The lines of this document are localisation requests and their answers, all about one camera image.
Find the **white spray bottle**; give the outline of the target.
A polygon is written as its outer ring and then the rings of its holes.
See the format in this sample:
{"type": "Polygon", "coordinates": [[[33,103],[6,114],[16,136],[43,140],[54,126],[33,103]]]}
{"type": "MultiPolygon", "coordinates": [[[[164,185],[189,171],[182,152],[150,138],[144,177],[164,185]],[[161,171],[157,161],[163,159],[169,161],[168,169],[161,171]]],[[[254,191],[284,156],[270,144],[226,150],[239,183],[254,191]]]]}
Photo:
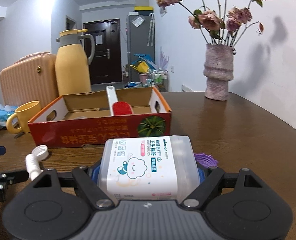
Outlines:
{"type": "Polygon", "coordinates": [[[25,158],[26,170],[29,174],[29,179],[33,181],[42,172],[39,162],[47,159],[49,156],[48,147],[46,145],[36,146],[30,154],[25,158]]]}

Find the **cotton swab clear box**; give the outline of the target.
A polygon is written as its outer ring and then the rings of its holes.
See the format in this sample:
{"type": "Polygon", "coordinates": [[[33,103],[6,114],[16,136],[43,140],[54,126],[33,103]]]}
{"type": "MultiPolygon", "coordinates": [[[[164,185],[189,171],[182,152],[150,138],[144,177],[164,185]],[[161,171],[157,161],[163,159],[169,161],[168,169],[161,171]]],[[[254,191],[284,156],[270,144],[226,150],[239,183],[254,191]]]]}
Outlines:
{"type": "Polygon", "coordinates": [[[98,187],[114,203],[127,199],[180,203],[199,185],[187,136],[120,138],[105,143],[98,187]]]}

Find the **red lint brush white handle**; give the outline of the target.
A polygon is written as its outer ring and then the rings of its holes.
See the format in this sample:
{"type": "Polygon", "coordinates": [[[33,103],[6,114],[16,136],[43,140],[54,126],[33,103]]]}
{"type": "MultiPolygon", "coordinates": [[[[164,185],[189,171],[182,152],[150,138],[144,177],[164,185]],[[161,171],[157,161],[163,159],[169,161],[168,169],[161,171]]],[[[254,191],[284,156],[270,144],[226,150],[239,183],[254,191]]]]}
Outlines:
{"type": "Polygon", "coordinates": [[[119,101],[114,86],[107,86],[106,93],[108,98],[109,111],[111,116],[132,115],[132,106],[124,101],[119,101]]]}

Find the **blue tissue pack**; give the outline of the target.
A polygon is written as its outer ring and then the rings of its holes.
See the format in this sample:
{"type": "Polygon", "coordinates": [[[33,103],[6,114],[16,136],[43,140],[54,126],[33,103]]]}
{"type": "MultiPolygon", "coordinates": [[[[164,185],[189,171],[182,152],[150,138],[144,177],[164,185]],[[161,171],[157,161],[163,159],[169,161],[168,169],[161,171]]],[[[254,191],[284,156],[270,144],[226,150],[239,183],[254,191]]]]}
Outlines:
{"type": "Polygon", "coordinates": [[[15,113],[17,106],[0,104],[0,127],[6,127],[8,118],[15,113]]]}

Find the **red orange cardboard box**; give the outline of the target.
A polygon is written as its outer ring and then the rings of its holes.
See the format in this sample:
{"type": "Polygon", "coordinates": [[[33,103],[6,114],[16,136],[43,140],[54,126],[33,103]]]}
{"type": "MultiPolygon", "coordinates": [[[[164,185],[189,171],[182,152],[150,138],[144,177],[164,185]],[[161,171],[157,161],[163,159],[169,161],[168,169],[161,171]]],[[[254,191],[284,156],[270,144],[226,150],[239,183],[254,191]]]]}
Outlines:
{"type": "Polygon", "coordinates": [[[106,91],[59,96],[29,120],[36,145],[49,148],[104,144],[114,138],[169,135],[172,111],[155,87],[117,90],[134,114],[111,116],[106,91]],[[79,116],[86,119],[74,120],[79,116]]]}

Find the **peach ribbed suitcase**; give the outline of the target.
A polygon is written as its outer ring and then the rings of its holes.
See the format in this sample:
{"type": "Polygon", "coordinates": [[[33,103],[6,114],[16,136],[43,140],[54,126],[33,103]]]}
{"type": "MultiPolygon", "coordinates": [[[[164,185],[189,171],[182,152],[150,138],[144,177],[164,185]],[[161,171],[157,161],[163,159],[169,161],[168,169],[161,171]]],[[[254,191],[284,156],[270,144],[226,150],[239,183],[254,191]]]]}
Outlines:
{"type": "Polygon", "coordinates": [[[20,106],[39,101],[45,107],[59,96],[56,55],[48,51],[27,55],[0,72],[0,87],[4,103],[20,106]]]}

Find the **white board on floor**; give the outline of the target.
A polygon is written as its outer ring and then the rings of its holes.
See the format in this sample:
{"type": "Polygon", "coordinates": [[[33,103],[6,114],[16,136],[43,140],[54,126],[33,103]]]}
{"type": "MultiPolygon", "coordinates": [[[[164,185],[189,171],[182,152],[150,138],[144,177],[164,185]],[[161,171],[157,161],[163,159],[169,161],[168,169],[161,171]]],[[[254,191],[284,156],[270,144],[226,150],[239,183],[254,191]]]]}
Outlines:
{"type": "Polygon", "coordinates": [[[186,85],[181,85],[181,91],[182,91],[182,92],[194,92],[193,89],[189,88],[189,87],[186,86],[186,85]]]}

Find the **pink ceramic vase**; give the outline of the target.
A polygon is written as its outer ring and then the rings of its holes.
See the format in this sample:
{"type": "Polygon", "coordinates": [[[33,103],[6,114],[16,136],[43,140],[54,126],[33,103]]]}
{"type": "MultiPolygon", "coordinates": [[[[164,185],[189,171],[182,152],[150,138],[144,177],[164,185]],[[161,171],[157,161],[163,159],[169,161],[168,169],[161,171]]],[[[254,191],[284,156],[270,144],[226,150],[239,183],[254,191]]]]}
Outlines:
{"type": "Polygon", "coordinates": [[[207,44],[203,74],[206,76],[205,97],[216,101],[228,100],[228,83],[233,80],[233,52],[230,46],[207,44]]]}

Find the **dark brown door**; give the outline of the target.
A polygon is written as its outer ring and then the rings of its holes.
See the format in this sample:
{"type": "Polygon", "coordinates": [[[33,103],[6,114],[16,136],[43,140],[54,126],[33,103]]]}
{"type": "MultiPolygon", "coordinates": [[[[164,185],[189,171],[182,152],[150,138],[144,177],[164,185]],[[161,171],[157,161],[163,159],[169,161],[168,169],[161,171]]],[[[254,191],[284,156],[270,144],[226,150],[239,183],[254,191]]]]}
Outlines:
{"type": "Polygon", "coordinates": [[[120,20],[88,22],[83,26],[95,41],[94,57],[89,64],[91,84],[121,82],[120,20]]]}

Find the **yellow thermos jug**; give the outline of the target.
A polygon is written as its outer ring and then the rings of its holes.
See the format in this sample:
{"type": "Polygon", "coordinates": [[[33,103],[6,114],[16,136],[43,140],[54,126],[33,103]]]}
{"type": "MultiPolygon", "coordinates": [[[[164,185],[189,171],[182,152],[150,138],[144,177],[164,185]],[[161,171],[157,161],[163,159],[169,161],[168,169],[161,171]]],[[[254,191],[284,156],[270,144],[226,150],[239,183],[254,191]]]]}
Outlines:
{"type": "Polygon", "coordinates": [[[95,41],[87,29],[70,29],[60,32],[59,49],[56,54],[55,74],[59,95],[89,93],[91,80],[89,65],[95,54],[95,41]],[[86,55],[81,44],[84,39],[91,42],[91,54],[86,55]]]}

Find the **yellow watering can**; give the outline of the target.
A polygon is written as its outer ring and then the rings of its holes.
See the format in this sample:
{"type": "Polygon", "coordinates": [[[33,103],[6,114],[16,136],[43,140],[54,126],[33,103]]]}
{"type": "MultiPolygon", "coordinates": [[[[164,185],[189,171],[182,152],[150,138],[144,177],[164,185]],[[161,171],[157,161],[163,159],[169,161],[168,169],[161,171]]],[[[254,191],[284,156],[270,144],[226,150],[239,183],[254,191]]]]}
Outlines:
{"type": "Polygon", "coordinates": [[[136,66],[131,64],[130,67],[136,70],[139,74],[147,74],[149,72],[149,66],[145,61],[138,61],[137,63],[136,66]]]}

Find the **dried pink roses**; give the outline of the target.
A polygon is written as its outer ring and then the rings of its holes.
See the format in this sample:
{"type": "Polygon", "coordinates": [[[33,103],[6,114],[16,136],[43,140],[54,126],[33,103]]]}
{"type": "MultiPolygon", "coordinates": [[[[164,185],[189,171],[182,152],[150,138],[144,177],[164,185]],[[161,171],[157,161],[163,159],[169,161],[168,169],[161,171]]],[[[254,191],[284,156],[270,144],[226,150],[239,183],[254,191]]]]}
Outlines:
{"type": "Polygon", "coordinates": [[[210,44],[225,45],[231,48],[235,47],[246,30],[253,25],[258,26],[258,35],[263,34],[263,24],[260,21],[252,22],[252,13],[250,12],[251,3],[263,7],[263,1],[266,0],[250,0],[246,7],[234,6],[229,10],[228,0],[216,0],[218,9],[213,10],[206,6],[205,0],[201,0],[201,6],[198,9],[190,10],[183,4],[183,0],[155,0],[158,7],[163,10],[170,5],[180,5],[189,12],[189,25],[193,29],[201,32],[206,31],[209,34],[210,44]]]}

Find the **grey refrigerator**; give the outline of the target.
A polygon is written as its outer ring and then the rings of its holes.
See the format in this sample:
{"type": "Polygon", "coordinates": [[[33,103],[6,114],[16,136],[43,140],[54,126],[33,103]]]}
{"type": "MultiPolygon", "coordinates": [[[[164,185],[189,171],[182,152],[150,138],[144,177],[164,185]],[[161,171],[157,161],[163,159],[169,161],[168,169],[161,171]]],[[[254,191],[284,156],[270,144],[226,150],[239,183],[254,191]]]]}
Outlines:
{"type": "Polygon", "coordinates": [[[140,17],[144,20],[138,27],[135,26],[135,21],[138,16],[127,16],[127,56],[129,65],[129,79],[133,82],[139,82],[139,74],[130,65],[136,65],[136,61],[139,59],[136,54],[145,54],[155,59],[155,49],[151,45],[147,45],[149,37],[149,26],[151,22],[151,16],[140,17]]]}

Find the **folded umbrella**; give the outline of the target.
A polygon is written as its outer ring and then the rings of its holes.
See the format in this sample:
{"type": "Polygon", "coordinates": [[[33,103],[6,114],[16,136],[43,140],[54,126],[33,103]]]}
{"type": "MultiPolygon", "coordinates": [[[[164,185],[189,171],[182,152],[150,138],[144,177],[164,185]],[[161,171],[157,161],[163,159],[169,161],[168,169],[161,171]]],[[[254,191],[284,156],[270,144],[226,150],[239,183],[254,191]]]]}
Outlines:
{"type": "Polygon", "coordinates": [[[151,17],[151,19],[149,23],[147,46],[152,47],[154,45],[155,16],[154,16],[154,13],[151,13],[149,16],[151,17]]]}

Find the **yellow box on refrigerator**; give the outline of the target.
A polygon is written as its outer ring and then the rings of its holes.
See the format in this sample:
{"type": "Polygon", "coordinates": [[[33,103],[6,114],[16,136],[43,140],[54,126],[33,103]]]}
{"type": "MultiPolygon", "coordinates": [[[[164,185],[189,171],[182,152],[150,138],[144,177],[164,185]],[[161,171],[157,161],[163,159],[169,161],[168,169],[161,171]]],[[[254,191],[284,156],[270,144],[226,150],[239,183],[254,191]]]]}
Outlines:
{"type": "Polygon", "coordinates": [[[153,7],[150,6],[135,6],[134,11],[153,11],[153,7]]]}

